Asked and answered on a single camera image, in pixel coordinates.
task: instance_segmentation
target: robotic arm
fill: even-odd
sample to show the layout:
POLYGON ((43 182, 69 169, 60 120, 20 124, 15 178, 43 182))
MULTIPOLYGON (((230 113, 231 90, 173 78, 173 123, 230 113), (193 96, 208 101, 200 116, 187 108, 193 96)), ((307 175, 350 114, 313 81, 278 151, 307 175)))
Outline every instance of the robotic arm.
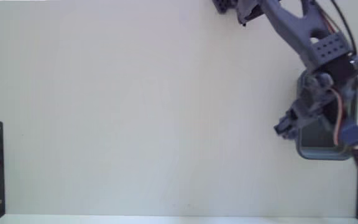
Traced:
POLYGON ((276 133, 284 139, 295 140, 299 147, 304 137, 301 130, 319 122, 332 136, 335 147, 344 150, 333 153, 333 149, 327 147, 303 153, 298 149, 301 156, 307 159, 341 160, 347 159, 342 155, 347 151, 358 166, 355 113, 358 55, 354 41, 351 38, 351 47, 339 28, 334 28, 335 23, 317 1, 300 1, 302 18, 281 7, 280 0, 213 0, 221 14, 234 8, 243 26, 265 14, 275 31, 298 53, 306 67, 298 80, 297 99, 274 127, 276 133))

